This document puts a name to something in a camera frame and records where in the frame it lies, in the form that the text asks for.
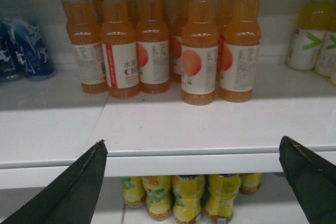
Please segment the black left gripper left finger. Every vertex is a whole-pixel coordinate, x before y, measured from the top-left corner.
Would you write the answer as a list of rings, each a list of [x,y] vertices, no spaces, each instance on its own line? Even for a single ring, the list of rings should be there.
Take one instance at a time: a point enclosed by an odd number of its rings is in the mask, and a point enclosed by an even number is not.
[[[2,223],[91,223],[107,161],[104,140]]]

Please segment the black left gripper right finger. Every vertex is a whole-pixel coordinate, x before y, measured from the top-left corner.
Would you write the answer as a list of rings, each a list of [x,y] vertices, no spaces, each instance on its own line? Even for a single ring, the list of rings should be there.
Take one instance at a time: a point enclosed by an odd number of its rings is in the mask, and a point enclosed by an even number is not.
[[[335,223],[335,165],[283,136],[279,161],[309,223]]]

